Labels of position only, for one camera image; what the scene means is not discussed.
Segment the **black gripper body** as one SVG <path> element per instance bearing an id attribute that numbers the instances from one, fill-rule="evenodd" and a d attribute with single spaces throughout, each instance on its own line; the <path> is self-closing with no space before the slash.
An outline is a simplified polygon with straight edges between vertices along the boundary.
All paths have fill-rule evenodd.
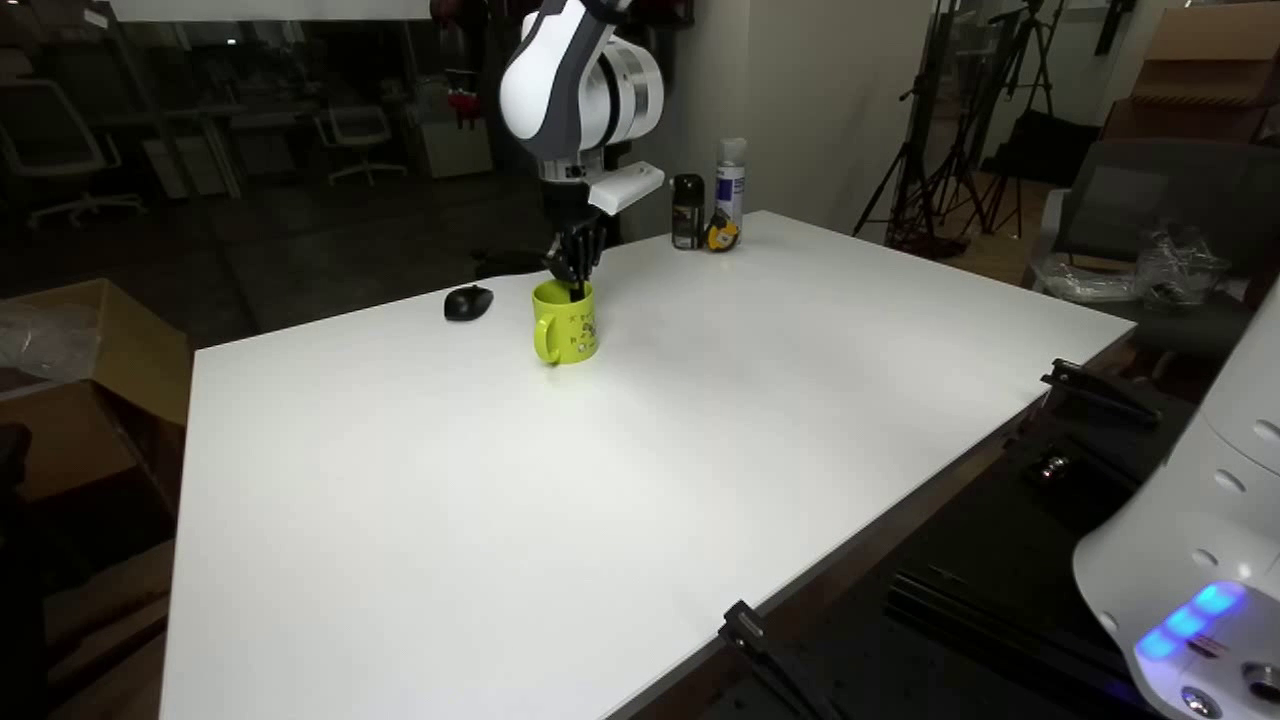
<path id="1" fill-rule="evenodd" d="M 570 268 L 597 268 L 602 246 L 617 239 L 617 219 L 586 205 L 584 185 L 546 185 L 543 213 L 550 227 L 546 255 Z"/>

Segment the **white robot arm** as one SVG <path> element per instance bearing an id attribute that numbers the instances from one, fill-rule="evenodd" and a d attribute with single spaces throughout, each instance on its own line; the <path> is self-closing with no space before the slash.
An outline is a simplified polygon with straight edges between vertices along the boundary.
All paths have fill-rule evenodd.
<path id="1" fill-rule="evenodd" d="M 550 278 L 581 300 L 602 224 L 648 198 L 663 173 L 620 158 L 663 118 L 663 67 L 620 34 L 631 0 L 539 0 L 499 71 L 499 118 L 550 195 Z"/>

